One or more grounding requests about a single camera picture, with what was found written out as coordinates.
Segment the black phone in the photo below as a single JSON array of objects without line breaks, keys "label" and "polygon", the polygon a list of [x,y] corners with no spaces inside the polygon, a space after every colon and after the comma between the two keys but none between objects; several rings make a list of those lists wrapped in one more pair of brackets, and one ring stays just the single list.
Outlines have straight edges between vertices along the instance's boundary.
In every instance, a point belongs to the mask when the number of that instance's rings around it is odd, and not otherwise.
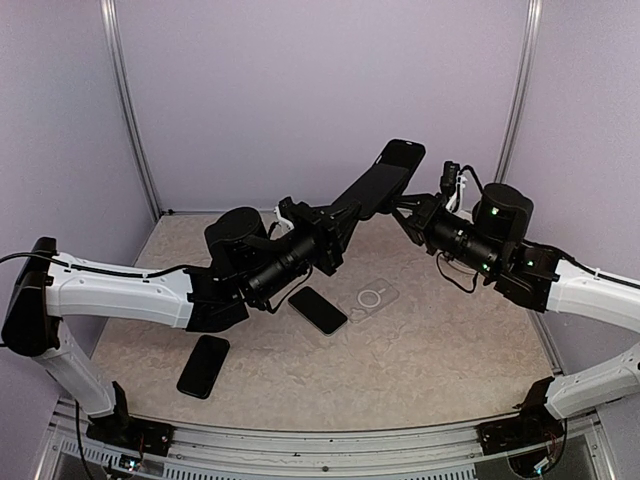
[{"label": "black phone", "polygon": [[408,169],[378,163],[370,167],[331,204],[332,208],[356,206],[358,220],[375,215],[406,183]]},{"label": "black phone", "polygon": [[177,390],[197,399],[207,399],[230,350],[228,340],[202,335],[196,342],[178,379]]}]

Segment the clear phone case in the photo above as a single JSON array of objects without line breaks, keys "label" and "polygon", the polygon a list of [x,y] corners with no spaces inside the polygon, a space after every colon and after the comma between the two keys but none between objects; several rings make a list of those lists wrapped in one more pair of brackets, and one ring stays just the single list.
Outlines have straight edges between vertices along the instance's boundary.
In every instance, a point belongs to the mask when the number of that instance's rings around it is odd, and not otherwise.
[{"label": "clear phone case", "polygon": [[338,308],[352,323],[361,323],[400,297],[399,290],[384,278],[377,278],[343,296]]}]

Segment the phone from clear case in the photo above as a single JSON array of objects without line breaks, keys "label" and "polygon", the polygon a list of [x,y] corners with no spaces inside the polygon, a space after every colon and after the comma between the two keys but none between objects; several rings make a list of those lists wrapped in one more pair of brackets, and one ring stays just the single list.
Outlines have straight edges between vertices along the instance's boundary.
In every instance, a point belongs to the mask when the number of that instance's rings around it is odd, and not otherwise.
[{"label": "phone from clear case", "polygon": [[326,336],[335,334],[348,321],[341,310],[309,286],[293,294],[288,304]]}]

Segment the black case of phone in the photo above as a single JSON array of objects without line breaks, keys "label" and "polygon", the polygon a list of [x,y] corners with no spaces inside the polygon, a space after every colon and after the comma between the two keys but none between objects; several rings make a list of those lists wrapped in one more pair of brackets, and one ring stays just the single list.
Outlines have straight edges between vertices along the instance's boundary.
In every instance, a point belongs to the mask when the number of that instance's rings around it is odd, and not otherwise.
[{"label": "black case of phone", "polygon": [[390,140],[376,162],[376,212],[387,213],[392,201],[408,187],[426,156],[426,147],[408,140]]}]

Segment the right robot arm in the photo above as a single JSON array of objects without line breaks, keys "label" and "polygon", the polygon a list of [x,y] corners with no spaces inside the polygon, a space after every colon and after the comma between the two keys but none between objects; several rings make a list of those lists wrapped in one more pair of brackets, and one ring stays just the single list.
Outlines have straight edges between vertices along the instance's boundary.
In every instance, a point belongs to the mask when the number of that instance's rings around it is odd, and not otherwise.
[{"label": "right robot arm", "polygon": [[[500,183],[486,185],[471,220],[449,212],[442,193],[394,199],[393,216],[428,254],[444,254],[483,276],[513,304],[540,313],[575,314],[637,332],[639,283],[587,267],[557,247],[526,240],[533,203]],[[529,389],[511,433],[523,444],[561,420],[639,391],[639,347]]]}]

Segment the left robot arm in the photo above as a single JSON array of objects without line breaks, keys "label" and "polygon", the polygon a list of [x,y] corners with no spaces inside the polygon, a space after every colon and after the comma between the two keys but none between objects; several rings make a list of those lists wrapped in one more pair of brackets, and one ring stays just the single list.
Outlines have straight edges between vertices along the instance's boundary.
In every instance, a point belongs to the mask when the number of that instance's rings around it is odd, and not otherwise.
[{"label": "left robot arm", "polygon": [[271,239],[260,213],[239,207],[205,230],[207,267],[165,270],[100,264],[58,251],[40,238],[29,252],[11,295],[1,338],[30,357],[78,402],[90,422],[121,445],[140,434],[126,395],[104,380],[74,342],[68,316],[117,317],[198,332],[225,331],[251,309],[276,312],[272,298],[297,278],[319,270],[330,276],[359,221],[361,205],[347,201],[311,207],[286,198],[276,208],[285,233]]}]

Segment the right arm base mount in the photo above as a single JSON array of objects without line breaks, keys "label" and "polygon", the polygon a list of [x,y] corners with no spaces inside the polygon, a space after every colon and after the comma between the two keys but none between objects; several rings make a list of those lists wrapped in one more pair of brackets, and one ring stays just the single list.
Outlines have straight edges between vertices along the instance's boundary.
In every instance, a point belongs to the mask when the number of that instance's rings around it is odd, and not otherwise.
[{"label": "right arm base mount", "polygon": [[516,416],[481,423],[476,427],[485,456],[517,450],[562,437],[564,423],[554,418]]}]

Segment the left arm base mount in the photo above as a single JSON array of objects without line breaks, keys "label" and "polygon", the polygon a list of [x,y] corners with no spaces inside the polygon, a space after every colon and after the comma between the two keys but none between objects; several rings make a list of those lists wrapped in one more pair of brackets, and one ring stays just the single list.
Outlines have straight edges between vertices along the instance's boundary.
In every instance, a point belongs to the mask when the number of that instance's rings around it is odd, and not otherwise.
[{"label": "left arm base mount", "polygon": [[136,417],[91,418],[86,435],[104,444],[167,457],[174,435],[170,424]]}]

